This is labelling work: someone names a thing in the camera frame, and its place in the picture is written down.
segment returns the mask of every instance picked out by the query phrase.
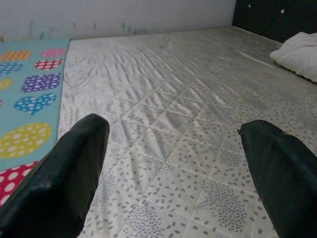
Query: red polka dot heart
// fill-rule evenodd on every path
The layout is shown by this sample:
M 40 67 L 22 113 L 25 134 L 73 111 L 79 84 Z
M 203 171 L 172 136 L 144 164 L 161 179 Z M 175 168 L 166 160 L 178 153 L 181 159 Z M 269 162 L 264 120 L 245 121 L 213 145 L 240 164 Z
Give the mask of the red polka dot heart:
M 36 162 L 0 172 L 0 207 L 7 201 Z
M 61 63 L 63 63 L 62 59 L 54 59 L 54 60 L 40 60 L 37 61 L 34 65 L 35 68 L 41 69 L 44 71 L 49 71 L 53 68 L 58 67 Z

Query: mattress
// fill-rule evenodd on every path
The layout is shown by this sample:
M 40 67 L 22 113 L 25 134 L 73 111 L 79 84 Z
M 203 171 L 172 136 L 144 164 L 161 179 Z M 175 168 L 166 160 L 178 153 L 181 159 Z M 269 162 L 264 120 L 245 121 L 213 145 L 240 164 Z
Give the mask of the mattress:
M 81 238 L 272 238 L 237 129 L 264 119 L 317 152 L 317 86 L 235 27 L 71 41 L 59 136 L 110 123 Z

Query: yellow polka dot heart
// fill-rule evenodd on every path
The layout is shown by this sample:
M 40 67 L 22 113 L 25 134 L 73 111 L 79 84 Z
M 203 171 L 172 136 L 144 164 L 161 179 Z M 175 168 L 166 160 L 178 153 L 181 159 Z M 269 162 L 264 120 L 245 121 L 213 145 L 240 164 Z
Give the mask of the yellow polka dot heart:
M 18 127 L 0 138 L 0 157 L 13 159 L 38 150 L 52 134 L 49 124 L 36 122 Z
M 10 87 L 13 83 L 13 80 L 10 78 L 0 79 L 0 90 Z

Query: blue polka dot heart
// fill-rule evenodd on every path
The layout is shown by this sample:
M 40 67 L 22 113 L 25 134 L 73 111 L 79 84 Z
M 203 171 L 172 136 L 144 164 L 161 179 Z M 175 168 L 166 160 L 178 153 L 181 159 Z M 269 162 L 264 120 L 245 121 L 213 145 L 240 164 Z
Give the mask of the blue polka dot heart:
M 31 116 L 40 110 L 51 105 L 56 99 L 56 95 L 53 93 L 43 94 L 40 97 L 24 97 L 16 101 L 14 108 L 23 112 L 27 112 Z
M 20 63 L 0 63 L 0 76 L 7 75 L 16 71 L 19 71 L 22 67 Z

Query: play mat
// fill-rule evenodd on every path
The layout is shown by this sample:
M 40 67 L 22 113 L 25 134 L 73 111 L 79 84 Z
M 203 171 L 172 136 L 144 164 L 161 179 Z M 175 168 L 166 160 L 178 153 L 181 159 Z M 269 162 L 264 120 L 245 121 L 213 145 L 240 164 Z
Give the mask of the play mat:
M 68 43 L 0 44 L 0 207 L 56 143 Z

